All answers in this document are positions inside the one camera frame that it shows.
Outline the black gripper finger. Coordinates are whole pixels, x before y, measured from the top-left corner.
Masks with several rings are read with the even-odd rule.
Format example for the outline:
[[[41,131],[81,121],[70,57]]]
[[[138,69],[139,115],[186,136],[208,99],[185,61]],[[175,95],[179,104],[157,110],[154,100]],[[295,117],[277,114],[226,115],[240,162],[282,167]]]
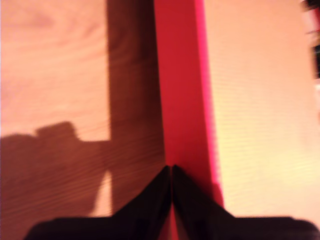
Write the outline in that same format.
[[[109,218],[107,239],[156,240],[171,201],[171,169],[165,166],[139,195]]]
[[[177,165],[172,167],[173,204],[191,240],[239,240],[236,218],[206,195]]]

